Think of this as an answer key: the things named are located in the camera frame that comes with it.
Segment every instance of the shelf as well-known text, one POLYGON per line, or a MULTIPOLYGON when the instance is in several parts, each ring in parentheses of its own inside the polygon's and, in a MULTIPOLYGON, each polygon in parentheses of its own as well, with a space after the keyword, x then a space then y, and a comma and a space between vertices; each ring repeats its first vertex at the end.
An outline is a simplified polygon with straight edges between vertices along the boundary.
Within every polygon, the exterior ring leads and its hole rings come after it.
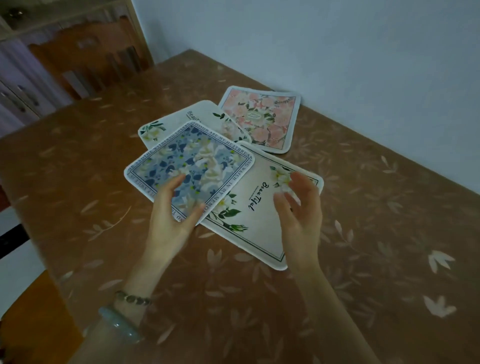
POLYGON ((60 0, 50 4, 37 5, 29 8, 28 14, 22 20, 6 24, 1 19, 0 40, 121 3, 123 0, 60 0))

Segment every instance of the pink floral card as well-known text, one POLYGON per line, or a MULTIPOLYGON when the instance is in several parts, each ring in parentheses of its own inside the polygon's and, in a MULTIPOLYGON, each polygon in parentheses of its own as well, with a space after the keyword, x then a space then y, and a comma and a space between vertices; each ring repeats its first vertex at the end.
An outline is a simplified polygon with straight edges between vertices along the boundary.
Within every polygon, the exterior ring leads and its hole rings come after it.
POLYGON ((300 95, 230 86, 218 104, 252 137, 252 143, 270 153, 290 149, 300 107, 300 95))

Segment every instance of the left hand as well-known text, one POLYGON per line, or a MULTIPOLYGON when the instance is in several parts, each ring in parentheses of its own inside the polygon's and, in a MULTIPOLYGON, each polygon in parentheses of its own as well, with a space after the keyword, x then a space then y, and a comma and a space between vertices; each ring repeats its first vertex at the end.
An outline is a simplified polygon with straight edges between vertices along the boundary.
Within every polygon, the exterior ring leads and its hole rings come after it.
POLYGON ((149 260, 170 262, 184 246, 202 216, 205 204, 195 207, 182 222, 172 216, 173 192, 184 179, 184 174, 171 178, 156 194, 144 254, 149 260))

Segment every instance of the card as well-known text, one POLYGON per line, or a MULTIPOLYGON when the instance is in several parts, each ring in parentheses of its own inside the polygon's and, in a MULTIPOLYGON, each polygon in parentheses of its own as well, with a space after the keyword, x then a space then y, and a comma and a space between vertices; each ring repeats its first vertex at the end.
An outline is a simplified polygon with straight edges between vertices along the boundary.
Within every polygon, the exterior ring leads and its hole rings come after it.
POLYGON ((177 128, 192 120, 199 121, 233 142, 239 140, 244 140, 248 143, 252 142, 250 135, 245 130, 228 117, 221 108, 209 100, 197 102, 187 108, 143 125, 138 129, 138 135, 147 148, 151 149, 167 135, 170 135, 177 128))
POLYGON ((291 163, 239 142, 255 157, 255 163, 235 187, 210 212, 202 225, 277 270, 287 268, 280 220, 273 203, 275 192, 289 192, 290 174, 299 171, 323 189, 323 179, 291 163))
POLYGON ((300 107, 299 94, 230 86, 218 105, 250 134, 252 143, 260 149, 277 154, 290 149, 300 107))
POLYGON ((172 197, 172 215, 183 221, 204 202, 199 222, 253 165, 253 153, 198 122, 180 127, 129 165, 125 178, 151 201, 168 179, 184 173, 172 197))

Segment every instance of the cabinet handle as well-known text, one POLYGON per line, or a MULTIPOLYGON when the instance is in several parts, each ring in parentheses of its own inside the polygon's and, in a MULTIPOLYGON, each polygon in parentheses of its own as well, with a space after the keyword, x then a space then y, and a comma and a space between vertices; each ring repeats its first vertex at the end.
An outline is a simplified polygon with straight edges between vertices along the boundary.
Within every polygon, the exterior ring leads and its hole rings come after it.
POLYGON ((12 104, 14 104, 16 106, 16 108, 18 110, 20 110, 21 112, 26 112, 26 109, 25 107, 22 105, 22 103, 20 101, 18 101, 16 98, 14 97, 11 97, 9 94, 7 94, 6 92, 0 92, 0 95, 2 95, 4 98, 6 98, 7 100, 9 100, 12 104))
POLYGON ((17 85, 17 88, 22 91, 25 96, 27 96, 27 98, 30 100, 30 102, 32 102, 32 104, 34 104, 34 106, 38 106, 40 105, 39 102, 38 102, 38 99, 35 97, 34 94, 32 94, 31 92, 29 92, 25 87, 23 87, 22 85, 17 85))

